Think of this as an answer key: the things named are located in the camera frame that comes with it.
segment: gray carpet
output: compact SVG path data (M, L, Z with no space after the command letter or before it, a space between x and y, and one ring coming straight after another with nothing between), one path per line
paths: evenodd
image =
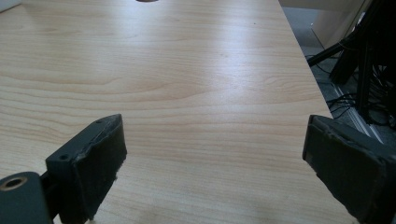
M294 35L300 44L300 47L304 53L304 55L315 55L323 50L323 47L320 45L320 42L316 38L314 32L311 29L312 23L315 21L318 12L313 9L304 9L304 8L283 8L286 17L290 23L291 29L294 32ZM319 64L319 66L325 71L331 71L332 67L335 65L336 59L328 59ZM322 71L317 66L311 67L312 73L318 83L318 86L323 94L323 97L326 101L335 99L339 96L339 92L337 94L336 91L341 90L343 93L348 92L356 92L357 84L353 78L350 78L348 83L345 85L335 86L329 80L329 74ZM343 107L339 108L332 112L332 116L334 118L339 117L345 109ZM359 115L354 109L348 110L346 113L341 115L338 120L344 122L345 124L360 130L359 125L357 125L356 117ZM372 114L373 118L377 120L384 120L383 115L381 114ZM369 129L374 130L374 133L377 133L378 137L376 139L380 139L385 145L396 148L396 132L392 130L389 126L377 126L377 125L365 125L369 127Z

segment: black equipment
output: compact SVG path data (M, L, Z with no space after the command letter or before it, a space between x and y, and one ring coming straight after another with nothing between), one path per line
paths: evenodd
M386 67L384 77L394 79L396 74L396 1L374 0L355 30L339 43L308 59L313 66L342 52L331 71L330 78L337 84L346 83L359 67L356 107L368 123L370 80L373 67Z
M46 159L48 171L0 180L1 223L85 223L126 159L121 115L99 119Z
M303 159L360 223L391 223L396 211L394 149L333 119L311 116Z

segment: light wood tabletop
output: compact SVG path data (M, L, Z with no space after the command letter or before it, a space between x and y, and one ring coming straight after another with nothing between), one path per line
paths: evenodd
M0 177L121 113L94 223L353 223L302 160L330 116L276 0L23 0L0 13Z

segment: floor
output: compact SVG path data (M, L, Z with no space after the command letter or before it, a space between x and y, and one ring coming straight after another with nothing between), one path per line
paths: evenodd
M289 7L283 7L283 10L304 55L315 55L321 52L323 47L320 45L320 42L311 29L312 23L318 15L318 11L314 9ZM329 75L324 71L331 71L335 63L336 59L328 59L319 64L322 70L317 66L311 67L312 73L326 101L335 99L344 93L356 92L356 82L353 78L342 86L336 86L330 82ZM366 133L385 145L396 148L396 131L389 126L366 124L354 108L346 110L346 107L343 108L339 106L338 109L337 107L331 108L331 111L333 111L332 116L339 121Z

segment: wooden table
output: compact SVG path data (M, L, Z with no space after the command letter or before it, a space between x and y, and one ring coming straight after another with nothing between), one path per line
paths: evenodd
M352 223L301 159L330 116L275 0L26 0L0 14L0 176L121 113L95 223Z

